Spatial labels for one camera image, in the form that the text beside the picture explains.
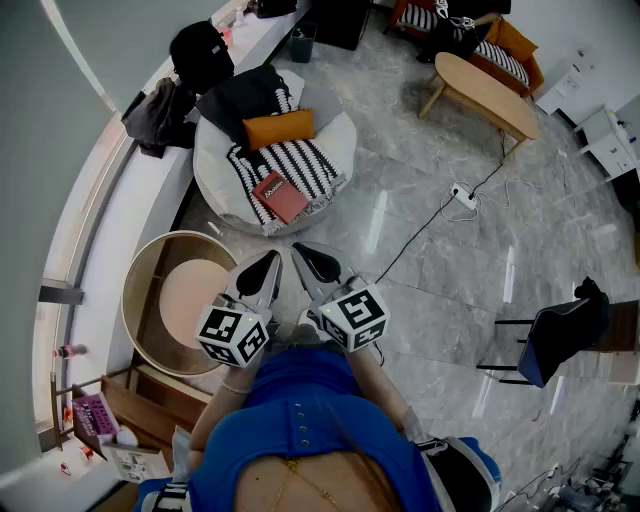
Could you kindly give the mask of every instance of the chair leg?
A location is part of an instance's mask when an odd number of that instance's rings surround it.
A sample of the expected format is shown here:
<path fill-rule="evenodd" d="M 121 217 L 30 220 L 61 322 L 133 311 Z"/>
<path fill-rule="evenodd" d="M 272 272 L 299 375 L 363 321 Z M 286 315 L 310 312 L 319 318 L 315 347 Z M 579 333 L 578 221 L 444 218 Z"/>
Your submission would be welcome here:
<path fill-rule="evenodd" d="M 495 366 L 491 364 L 479 364 L 476 365 L 478 370 L 504 370 L 506 372 L 517 372 L 517 366 Z"/>
<path fill-rule="evenodd" d="M 500 379 L 499 382 L 502 382 L 503 384 L 519 384 L 520 386 L 532 386 L 533 385 L 528 380 Z"/>
<path fill-rule="evenodd" d="M 496 320 L 495 323 L 502 325 L 533 325 L 533 320 Z"/>

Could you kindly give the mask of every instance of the wooden coffee table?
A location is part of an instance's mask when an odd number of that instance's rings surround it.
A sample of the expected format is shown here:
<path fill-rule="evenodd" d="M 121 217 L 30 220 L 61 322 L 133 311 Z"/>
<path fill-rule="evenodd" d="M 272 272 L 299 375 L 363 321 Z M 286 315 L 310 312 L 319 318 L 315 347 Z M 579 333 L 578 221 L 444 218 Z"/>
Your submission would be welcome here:
<path fill-rule="evenodd" d="M 436 55 L 436 72 L 427 86 L 438 77 L 444 83 L 431 96 L 418 117 L 423 118 L 442 94 L 470 108 L 518 141 L 502 163 L 527 139 L 538 138 L 538 122 L 529 105 L 473 64 L 451 53 L 439 53 Z"/>

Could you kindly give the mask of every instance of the window sill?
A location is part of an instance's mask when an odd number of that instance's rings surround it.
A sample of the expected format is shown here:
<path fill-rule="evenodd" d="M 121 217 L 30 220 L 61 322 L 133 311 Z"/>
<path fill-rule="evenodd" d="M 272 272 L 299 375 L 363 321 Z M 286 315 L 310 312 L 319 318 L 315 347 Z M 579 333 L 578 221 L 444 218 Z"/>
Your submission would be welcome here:
<path fill-rule="evenodd" d="M 236 73 L 256 67 L 307 12 L 310 0 L 280 18 L 245 17 L 247 26 L 234 30 L 229 49 Z M 136 252 L 167 232 L 193 178 L 192 150 L 167 148 L 162 159 L 136 149 L 106 206 L 86 262 L 81 284 L 82 306 L 76 307 L 70 343 L 88 353 L 72 359 L 67 382 L 83 382 L 127 366 L 133 356 L 120 314 L 120 298 Z"/>

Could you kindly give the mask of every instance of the bracelet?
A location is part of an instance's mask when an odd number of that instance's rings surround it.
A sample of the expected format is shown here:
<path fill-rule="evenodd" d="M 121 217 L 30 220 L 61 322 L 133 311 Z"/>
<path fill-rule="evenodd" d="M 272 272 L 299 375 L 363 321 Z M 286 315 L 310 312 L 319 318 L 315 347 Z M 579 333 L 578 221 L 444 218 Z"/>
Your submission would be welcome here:
<path fill-rule="evenodd" d="M 250 389 L 245 391 L 245 390 L 242 390 L 242 389 L 231 387 L 225 381 L 222 381 L 220 383 L 220 386 L 222 386 L 224 389 L 226 389 L 228 391 L 231 391 L 232 393 L 235 393 L 236 395 L 248 395 L 251 392 Z"/>

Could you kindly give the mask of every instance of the gold necklace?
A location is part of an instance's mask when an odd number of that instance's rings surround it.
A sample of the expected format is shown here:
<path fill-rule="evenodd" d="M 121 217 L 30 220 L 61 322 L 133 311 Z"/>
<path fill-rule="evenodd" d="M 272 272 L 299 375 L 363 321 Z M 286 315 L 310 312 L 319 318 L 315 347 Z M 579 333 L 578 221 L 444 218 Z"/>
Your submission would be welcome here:
<path fill-rule="evenodd" d="M 302 479 L 308 485 L 313 487 L 318 492 L 318 494 L 320 494 L 320 496 L 322 496 L 325 500 L 327 500 L 329 503 L 331 503 L 331 505 L 333 506 L 334 509 L 336 509 L 338 512 L 340 512 L 340 509 L 338 508 L 338 505 L 336 505 L 336 501 L 333 499 L 333 496 L 331 495 L 331 493 L 329 491 L 327 491 L 326 489 L 320 489 L 311 480 L 309 480 L 308 478 L 306 478 L 306 477 L 302 476 L 300 473 L 298 473 L 298 464 L 300 463 L 300 459 L 298 459 L 297 457 L 293 457 L 292 459 L 287 459 L 287 460 L 279 459 L 279 460 L 281 460 L 282 463 L 285 466 L 287 466 L 287 469 L 289 470 L 289 472 L 287 473 L 287 478 L 285 478 L 284 482 L 282 482 L 282 486 L 278 490 L 278 494 L 276 495 L 276 501 L 273 504 L 273 507 L 271 507 L 271 512 L 275 512 L 276 508 L 278 507 L 278 503 L 280 503 L 280 498 L 282 497 L 282 493 L 284 491 L 284 488 L 287 486 L 287 483 L 289 482 L 289 480 L 291 479 L 291 477 L 293 475 L 298 476 L 300 479 Z"/>

